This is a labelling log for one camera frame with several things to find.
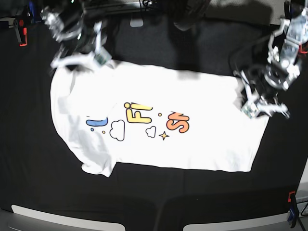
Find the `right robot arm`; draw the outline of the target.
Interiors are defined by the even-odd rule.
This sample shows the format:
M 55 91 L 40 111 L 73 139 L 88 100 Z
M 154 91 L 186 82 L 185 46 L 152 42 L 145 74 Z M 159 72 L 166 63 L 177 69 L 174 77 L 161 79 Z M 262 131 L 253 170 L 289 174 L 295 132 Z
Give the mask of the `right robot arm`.
M 107 19 L 88 10 L 85 0 L 45 1 L 40 16 L 52 38 L 60 44 L 51 68 L 97 70 L 112 59 L 104 47 Z

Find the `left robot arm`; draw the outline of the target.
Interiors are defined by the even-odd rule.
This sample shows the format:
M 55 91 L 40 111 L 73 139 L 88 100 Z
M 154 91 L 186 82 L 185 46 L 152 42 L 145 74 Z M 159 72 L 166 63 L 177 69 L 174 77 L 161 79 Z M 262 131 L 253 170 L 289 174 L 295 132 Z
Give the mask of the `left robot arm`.
M 290 4 L 290 14 L 281 20 L 268 41 L 266 64 L 254 64 L 239 72 L 246 102 L 241 111 L 249 118 L 281 113 L 289 118 L 288 107 L 278 100 L 299 77 L 302 60 L 298 57 L 308 41 L 308 6 Z

